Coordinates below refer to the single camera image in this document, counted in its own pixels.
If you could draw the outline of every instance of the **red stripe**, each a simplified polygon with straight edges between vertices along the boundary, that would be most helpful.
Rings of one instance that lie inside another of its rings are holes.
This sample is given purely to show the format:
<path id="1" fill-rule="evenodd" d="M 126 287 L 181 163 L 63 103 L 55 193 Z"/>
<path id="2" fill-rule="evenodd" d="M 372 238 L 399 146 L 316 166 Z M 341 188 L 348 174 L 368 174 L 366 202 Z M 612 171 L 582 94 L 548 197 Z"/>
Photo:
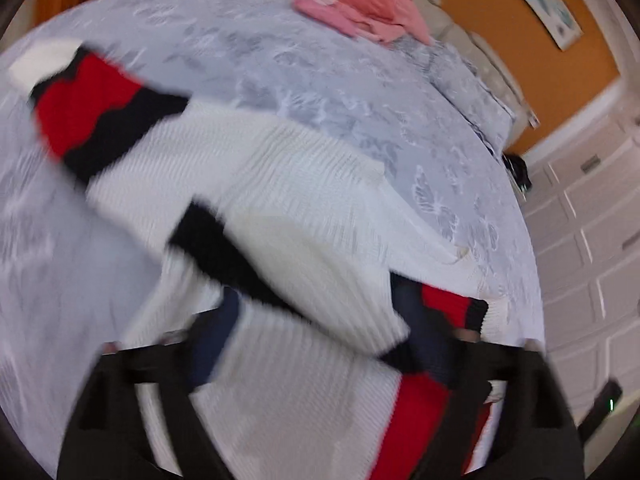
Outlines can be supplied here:
<path id="1" fill-rule="evenodd" d="M 369 480 L 406 480 L 420 462 L 440 425 L 450 391 L 427 375 L 402 376 L 394 412 L 382 439 Z M 487 422 L 490 405 L 478 415 L 476 434 L 462 475 Z"/>
<path id="2" fill-rule="evenodd" d="M 81 146 L 92 134 L 98 118 L 124 107 L 142 85 L 94 54 L 78 66 L 75 79 L 51 83 L 39 99 L 36 114 L 51 151 L 62 157 Z"/>
<path id="3" fill-rule="evenodd" d="M 466 310 L 470 302 L 470 298 L 429 285 L 422 286 L 422 303 L 443 312 L 453 328 L 465 327 Z"/>

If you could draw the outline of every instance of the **white door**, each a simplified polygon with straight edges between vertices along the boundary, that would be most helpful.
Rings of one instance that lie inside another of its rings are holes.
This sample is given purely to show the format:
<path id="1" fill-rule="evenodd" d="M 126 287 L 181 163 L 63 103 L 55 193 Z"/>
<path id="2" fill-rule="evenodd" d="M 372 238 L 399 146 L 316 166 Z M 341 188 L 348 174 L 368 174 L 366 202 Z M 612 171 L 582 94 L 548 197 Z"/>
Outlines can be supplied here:
<path id="1" fill-rule="evenodd" d="M 640 388 L 640 103 L 623 100 L 531 169 L 521 204 L 547 349 L 576 416 L 609 376 Z"/>

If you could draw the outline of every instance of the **bed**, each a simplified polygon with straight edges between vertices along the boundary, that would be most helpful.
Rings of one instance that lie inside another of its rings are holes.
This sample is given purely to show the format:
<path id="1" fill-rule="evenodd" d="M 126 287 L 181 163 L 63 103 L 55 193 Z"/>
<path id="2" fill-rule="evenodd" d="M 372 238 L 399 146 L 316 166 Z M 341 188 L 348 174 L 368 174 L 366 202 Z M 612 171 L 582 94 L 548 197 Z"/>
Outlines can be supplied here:
<path id="1" fill-rule="evenodd" d="M 415 1 L 434 37 L 453 44 L 514 111 L 513 141 L 526 123 L 515 79 L 439 0 Z M 44 158 L 30 109 L 7 79 L 21 52 L 57 36 L 94 44 L 162 88 L 286 116 L 382 161 L 404 200 L 471 248 L 492 289 L 508 294 L 504 342 L 544 340 L 534 255 L 504 166 L 406 57 L 298 15 L 290 0 L 95 0 L 0 57 L 0 408 L 50 475 L 96 352 L 123 335 L 160 273 Z"/>

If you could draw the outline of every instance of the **pink blanket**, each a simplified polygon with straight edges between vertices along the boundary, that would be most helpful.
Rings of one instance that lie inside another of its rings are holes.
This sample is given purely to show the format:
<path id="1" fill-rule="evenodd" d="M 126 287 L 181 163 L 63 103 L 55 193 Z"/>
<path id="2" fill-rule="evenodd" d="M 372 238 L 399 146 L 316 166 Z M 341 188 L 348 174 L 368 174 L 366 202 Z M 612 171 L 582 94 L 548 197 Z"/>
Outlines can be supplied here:
<path id="1" fill-rule="evenodd" d="M 429 30 L 412 0 L 294 0 L 296 10 L 340 30 L 389 43 L 406 32 L 430 44 Z"/>

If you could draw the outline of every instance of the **headboard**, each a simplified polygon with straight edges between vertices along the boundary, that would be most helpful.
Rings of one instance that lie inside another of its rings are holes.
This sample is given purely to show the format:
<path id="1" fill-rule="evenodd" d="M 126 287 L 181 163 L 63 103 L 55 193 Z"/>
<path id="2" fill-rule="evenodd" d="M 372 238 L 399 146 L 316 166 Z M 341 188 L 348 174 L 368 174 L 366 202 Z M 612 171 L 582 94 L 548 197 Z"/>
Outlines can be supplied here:
<path id="1" fill-rule="evenodd" d="M 440 8 L 442 0 L 413 1 L 427 23 L 431 36 L 455 46 L 463 57 L 475 65 L 484 84 L 516 114 L 507 140 L 507 146 L 513 144 L 529 123 L 529 105 L 516 78 L 484 38 L 467 32 Z"/>

